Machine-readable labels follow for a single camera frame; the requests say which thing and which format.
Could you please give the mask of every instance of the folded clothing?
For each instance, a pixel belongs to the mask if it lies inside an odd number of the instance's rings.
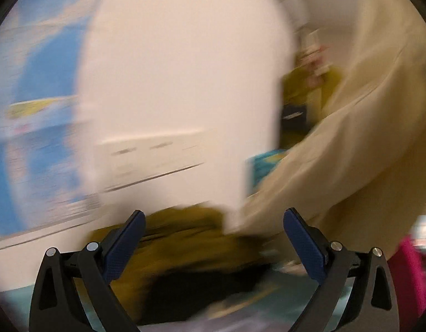
[[[150,288],[159,276],[175,270],[214,271],[226,276],[245,271],[249,266],[265,264],[261,257],[263,240],[224,235],[222,218],[221,211],[201,205],[184,209],[167,208],[147,216],[145,236],[121,278],[110,284],[119,302],[135,322],[141,320]],[[101,241],[118,227],[96,230],[90,240]],[[230,293],[236,293],[236,288],[237,285],[234,285]],[[78,289],[81,295],[85,295],[80,281]]]

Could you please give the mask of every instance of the light blue surface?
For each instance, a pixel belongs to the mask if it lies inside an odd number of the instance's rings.
[[[271,271],[267,274],[265,282],[277,286],[277,289],[270,295],[246,307],[245,311],[248,313],[257,313],[266,319],[272,319],[273,321],[289,325],[292,325],[298,319],[318,286],[309,277],[294,276],[277,271]],[[347,285],[342,292],[326,331],[332,331],[336,328],[347,304],[350,292],[351,287]],[[22,332],[28,330],[32,293],[33,286],[0,293],[0,303]],[[92,327],[98,332],[103,332],[104,328],[93,307],[85,305],[84,309]]]
[[[19,0],[0,27],[0,238],[69,218],[76,206],[64,206],[94,192],[79,175],[70,97],[100,1]]]

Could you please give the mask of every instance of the blue gripper pad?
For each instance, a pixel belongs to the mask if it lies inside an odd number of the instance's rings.
[[[294,208],[284,213],[284,231],[292,243],[296,253],[310,278],[320,285],[324,282],[327,273],[325,265],[328,257],[310,235],[309,227]]]
[[[106,251],[103,251],[104,269],[102,277],[107,284],[121,277],[144,233],[145,215],[143,212],[136,210],[122,228],[116,231],[114,236],[107,235],[107,238],[112,240]]]

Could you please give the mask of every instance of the metal screw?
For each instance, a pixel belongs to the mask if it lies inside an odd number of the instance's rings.
[[[377,257],[381,257],[382,256],[382,250],[380,248],[373,248],[373,254]]]
[[[98,247],[99,247],[99,243],[97,243],[97,242],[90,242],[87,245],[87,251],[96,251],[98,249]]]
[[[342,243],[340,243],[338,241],[333,241],[330,244],[330,247],[333,251],[341,251],[342,250]]]
[[[45,254],[47,256],[51,257],[51,256],[54,256],[55,253],[56,253],[56,248],[51,247],[51,248],[48,248],[48,250],[47,250],[47,252]]]

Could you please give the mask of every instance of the dark cloth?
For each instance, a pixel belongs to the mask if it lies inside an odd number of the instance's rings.
[[[139,325],[185,321],[214,302],[252,291],[269,267],[250,266],[234,273],[178,270],[162,275],[145,299]]]

